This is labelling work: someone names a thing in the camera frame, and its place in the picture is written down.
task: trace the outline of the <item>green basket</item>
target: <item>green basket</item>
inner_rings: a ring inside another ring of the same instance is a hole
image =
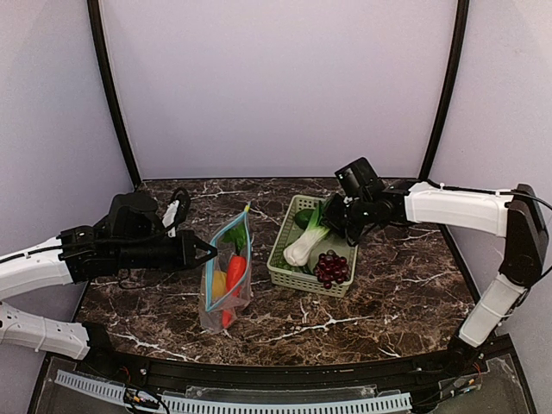
[[[299,226],[293,221],[293,218],[298,211],[316,208],[318,202],[320,201],[323,202],[324,199],[309,196],[294,196],[292,198],[292,202],[290,203],[287,213],[285,214],[282,227],[279,230],[273,251],[270,253],[270,257],[268,258],[268,272],[270,273],[272,282],[275,285],[291,287],[292,289],[298,289],[300,291],[320,293],[321,295],[335,296],[336,298],[343,298],[354,280],[358,247],[351,248],[337,235],[330,234],[318,243],[318,245],[310,253],[308,266],[309,269],[312,269],[318,262],[318,255],[320,253],[326,253],[328,250],[332,249],[340,256],[347,258],[347,262],[351,269],[351,277],[348,281],[343,282],[341,285],[332,283],[331,289],[324,289],[324,286],[317,280],[316,276],[293,272],[292,270],[282,268],[282,264],[285,263],[285,248],[296,241],[303,234],[303,230],[300,229]]]

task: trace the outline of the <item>grapes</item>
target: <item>grapes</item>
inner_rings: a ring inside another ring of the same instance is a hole
[[[350,280],[347,258],[338,256],[333,250],[320,253],[314,274],[318,282],[323,284],[324,289],[331,289],[332,282],[341,285]]]

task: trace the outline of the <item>marble table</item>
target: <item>marble table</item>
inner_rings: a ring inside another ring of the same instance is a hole
[[[339,190],[335,179],[155,180],[139,191],[157,199],[162,214],[177,186],[193,199],[185,227],[206,241],[251,202],[253,301],[227,332],[211,335],[198,319],[201,269],[96,279],[77,320],[105,325],[118,351],[230,365],[375,361],[443,349],[474,306],[434,225],[368,235],[343,299],[273,285],[267,260],[292,196],[327,197]]]

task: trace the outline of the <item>cable tray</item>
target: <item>cable tray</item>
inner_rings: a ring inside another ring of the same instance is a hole
[[[119,383],[105,382],[62,370],[58,370],[55,383],[115,405],[129,407],[123,403],[124,386]],[[385,414],[408,411],[412,408],[409,392],[333,403],[292,405],[220,403],[168,395],[162,395],[161,399],[169,407],[171,414]],[[141,410],[165,413],[163,407],[157,411],[146,408]]]

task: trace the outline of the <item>green vegetable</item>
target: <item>green vegetable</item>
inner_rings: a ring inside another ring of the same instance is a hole
[[[245,223],[241,222],[239,225],[228,230],[224,233],[223,243],[234,243],[235,254],[240,255],[241,250],[248,242],[248,235],[245,231]]]
[[[301,210],[295,215],[295,217],[293,218],[293,221],[297,224],[297,226],[300,229],[306,230],[307,226],[309,225],[309,221],[312,217],[312,213],[314,213],[313,209]]]
[[[319,203],[301,237],[285,248],[284,258],[290,265],[297,267],[306,265],[312,249],[329,233],[329,229],[321,224],[322,213],[323,206]]]

